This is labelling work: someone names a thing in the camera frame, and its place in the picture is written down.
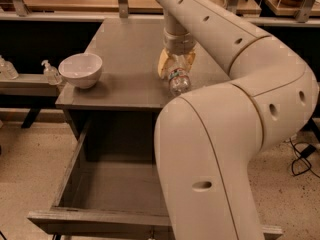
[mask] clear plastic bottle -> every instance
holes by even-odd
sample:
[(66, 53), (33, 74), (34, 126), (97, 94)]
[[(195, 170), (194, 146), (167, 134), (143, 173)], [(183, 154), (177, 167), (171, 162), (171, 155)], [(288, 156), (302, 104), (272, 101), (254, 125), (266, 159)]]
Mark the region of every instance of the clear plastic bottle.
[(51, 66), (48, 60), (42, 61), (41, 65), (45, 66), (43, 74), (47, 78), (50, 85), (58, 85), (62, 82), (62, 78), (59, 74), (58, 69)]
[(191, 90), (191, 82), (188, 76), (187, 62), (183, 55), (172, 55), (174, 63), (168, 68), (167, 76), (169, 89), (173, 96), (179, 96), (182, 93)]
[(0, 55), (0, 71), (5, 78), (13, 80), (16, 79), (19, 74), (13, 64), (10, 61), (5, 61)]

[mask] concrete floor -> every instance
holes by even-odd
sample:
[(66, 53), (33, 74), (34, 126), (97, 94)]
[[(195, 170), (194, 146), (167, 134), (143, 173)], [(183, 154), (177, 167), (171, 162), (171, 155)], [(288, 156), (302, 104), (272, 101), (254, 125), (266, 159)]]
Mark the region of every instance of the concrete floor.
[[(50, 208), (76, 140), (61, 112), (41, 112), (30, 129), (20, 128), (24, 116), (21, 110), (0, 111), (0, 231), (8, 240), (49, 240), (52, 236), (26, 217), (29, 211)], [(299, 132), (295, 141), (320, 147), (308, 131)], [(281, 226), (281, 240), (318, 240), (320, 179), (310, 172), (293, 177), (290, 165), (294, 159), (292, 148), (284, 142), (250, 162), (249, 178), (260, 220)], [(311, 155), (310, 161), (320, 174), (319, 153)]]

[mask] open drawer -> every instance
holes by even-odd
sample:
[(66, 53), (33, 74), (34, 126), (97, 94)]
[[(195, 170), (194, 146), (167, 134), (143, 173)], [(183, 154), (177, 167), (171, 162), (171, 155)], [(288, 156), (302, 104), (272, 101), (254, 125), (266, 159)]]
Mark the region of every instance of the open drawer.
[[(153, 155), (154, 121), (152, 112), (92, 112), (51, 209), (28, 219), (48, 234), (173, 240)], [(263, 230), (268, 240), (282, 235), (278, 227)]]

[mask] bowl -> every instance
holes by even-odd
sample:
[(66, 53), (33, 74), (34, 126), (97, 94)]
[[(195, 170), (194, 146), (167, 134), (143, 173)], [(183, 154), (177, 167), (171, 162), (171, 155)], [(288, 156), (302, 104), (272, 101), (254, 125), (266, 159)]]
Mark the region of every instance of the bowl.
[(59, 72), (71, 85), (88, 89), (94, 86), (101, 76), (102, 59), (92, 53), (75, 54), (60, 63)]

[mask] dispenser pump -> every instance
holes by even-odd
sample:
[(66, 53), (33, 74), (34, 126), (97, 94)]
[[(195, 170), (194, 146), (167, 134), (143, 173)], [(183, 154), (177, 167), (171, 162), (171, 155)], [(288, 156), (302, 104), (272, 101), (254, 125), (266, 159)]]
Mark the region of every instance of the dispenser pump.
[(5, 78), (9, 80), (16, 79), (19, 74), (13, 64), (10, 61), (6, 61), (0, 55), (0, 72), (4, 75)]
[(45, 67), (43, 70), (43, 74), (47, 78), (50, 85), (58, 85), (62, 82), (62, 78), (59, 74), (58, 69), (51, 66), (48, 60), (42, 61), (41, 65)]

